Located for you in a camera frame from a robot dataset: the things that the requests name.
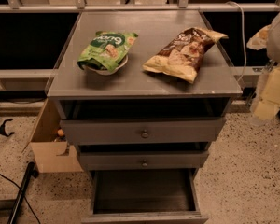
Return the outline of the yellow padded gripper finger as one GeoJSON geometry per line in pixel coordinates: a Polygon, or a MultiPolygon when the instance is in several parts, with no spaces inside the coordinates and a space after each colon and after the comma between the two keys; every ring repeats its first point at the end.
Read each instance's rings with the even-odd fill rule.
{"type": "Polygon", "coordinates": [[[261,50],[267,47],[268,33],[271,26],[267,25],[256,32],[247,42],[247,47],[253,50],[261,50]]]}
{"type": "Polygon", "coordinates": [[[264,125],[274,119],[280,111],[280,64],[259,76],[256,97],[250,107],[251,123],[264,125]]]}

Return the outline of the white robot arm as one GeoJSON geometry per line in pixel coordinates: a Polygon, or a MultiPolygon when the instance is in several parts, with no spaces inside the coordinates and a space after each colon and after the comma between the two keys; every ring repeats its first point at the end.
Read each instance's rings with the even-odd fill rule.
{"type": "Polygon", "coordinates": [[[270,65],[259,76],[256,97],[252,102],[251,123],[263,125],[274,119],[280,111],[280,12],[247,42],[249,49],[266,49],[270,65]]]}

